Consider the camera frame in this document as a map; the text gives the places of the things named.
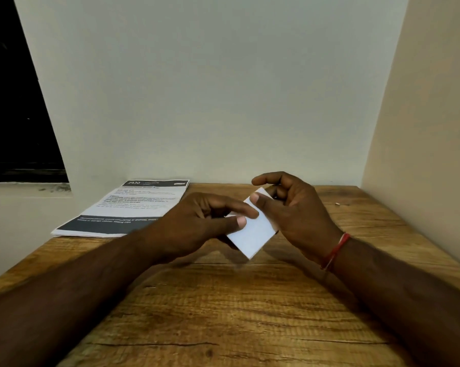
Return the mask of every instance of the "hand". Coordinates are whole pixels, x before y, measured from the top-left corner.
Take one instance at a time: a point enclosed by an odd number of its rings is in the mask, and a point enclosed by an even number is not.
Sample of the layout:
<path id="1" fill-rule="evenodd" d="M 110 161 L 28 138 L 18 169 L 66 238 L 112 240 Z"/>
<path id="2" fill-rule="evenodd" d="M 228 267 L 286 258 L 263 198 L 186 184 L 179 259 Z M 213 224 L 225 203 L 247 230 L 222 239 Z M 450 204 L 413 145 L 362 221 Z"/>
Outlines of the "hand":
<path id="1" fill-rule="evenodd" d="M 310 184 L 285 172 L 259 175 L 253 185 L 273 184 L 251 202 L 279 227 L 282 234 L 310 260 L 322 264 L 337 245 L 343 232 L 334 224 L 324 204 Z"/>
<path id="2" fill-rule="evenodd" d="M 241 216 L 224 217 L 231 211 Z M 230 197 L 191 193 L 141 233 L 160 245 L 160 261 L 169 262 L 193 253 L 211 238 L 242 229 L 245 216 L 255 219 L 259 212 Z"/>

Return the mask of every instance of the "dark window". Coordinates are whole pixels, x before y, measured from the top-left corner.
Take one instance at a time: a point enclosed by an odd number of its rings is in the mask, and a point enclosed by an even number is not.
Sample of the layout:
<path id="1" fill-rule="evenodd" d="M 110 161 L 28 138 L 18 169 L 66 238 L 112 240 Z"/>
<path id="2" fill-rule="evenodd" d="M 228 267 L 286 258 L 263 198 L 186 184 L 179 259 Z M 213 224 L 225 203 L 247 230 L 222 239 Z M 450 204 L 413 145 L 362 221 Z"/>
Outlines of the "dark window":
<path id="1" fill-rule="evenodd" d="M 13 0 L 0 0 L 0 181 L 68 181 Z"/>

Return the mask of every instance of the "wooden table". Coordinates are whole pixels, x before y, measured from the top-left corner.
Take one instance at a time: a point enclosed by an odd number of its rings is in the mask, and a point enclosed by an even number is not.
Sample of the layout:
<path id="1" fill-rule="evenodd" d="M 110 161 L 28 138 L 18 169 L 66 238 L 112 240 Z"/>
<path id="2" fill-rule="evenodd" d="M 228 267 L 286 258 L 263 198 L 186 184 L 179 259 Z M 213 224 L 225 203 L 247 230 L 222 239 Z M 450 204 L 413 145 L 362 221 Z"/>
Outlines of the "wooden table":
<path id="1" fill-rule="evenodd" d="M 246 198 L 251 185 L 192 184 Z M 319 186 L 332 218 L 353 236 L 460 288 L 460 265 L 392 211 L 352 186 Z M 53 238 L 0 277 L 0 291 L 104 243 Z M 250 261 L 208 241 L 150 268 L 60 363 L 72 366 L 403 366 L 398 339 L 337 278 L 277 234 Z"/>

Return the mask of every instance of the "forearm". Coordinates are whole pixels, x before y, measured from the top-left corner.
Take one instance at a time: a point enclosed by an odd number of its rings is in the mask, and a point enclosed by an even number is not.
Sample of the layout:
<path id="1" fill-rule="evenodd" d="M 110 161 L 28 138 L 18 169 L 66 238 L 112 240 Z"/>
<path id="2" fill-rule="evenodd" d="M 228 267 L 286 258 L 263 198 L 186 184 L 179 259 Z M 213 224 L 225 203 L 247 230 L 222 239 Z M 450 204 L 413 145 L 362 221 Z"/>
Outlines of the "forearm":
<path id="1" fill-rule="evenodd" d="M 333 272 L 419 360 L 460 366 L 460 290 L 357 240 L 344 245 Z"/>
<path id="2" fill-rule="evenodd" d="M 134 232 L 110 241 L 0 295 L 0 365 L 42 365 L 80 336 L 101 305 L 158 260 L 146 240 Z"/>

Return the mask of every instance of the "fingernail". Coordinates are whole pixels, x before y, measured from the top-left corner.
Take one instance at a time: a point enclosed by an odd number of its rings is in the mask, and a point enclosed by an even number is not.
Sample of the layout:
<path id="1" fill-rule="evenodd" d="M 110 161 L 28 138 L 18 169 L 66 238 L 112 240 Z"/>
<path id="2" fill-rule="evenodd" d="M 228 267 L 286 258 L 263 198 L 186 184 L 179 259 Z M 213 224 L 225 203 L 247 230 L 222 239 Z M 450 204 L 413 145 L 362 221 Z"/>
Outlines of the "fingernail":
<path id="1" fill-rule="evenodd" d="M 251 203 L 256 204 L 259 199 L 259 195 L 257 193 L 252 193 L 250 199 Z"/>
<path id="2" fill-rule="evenodd" d="M 237 218 L 237 223 L 240 229 L 242 229 L 243 227 L 245 227 L 245 224 L 247 224 L 247 219 L 245 218 L 245 216 L 239 216 Z"/>

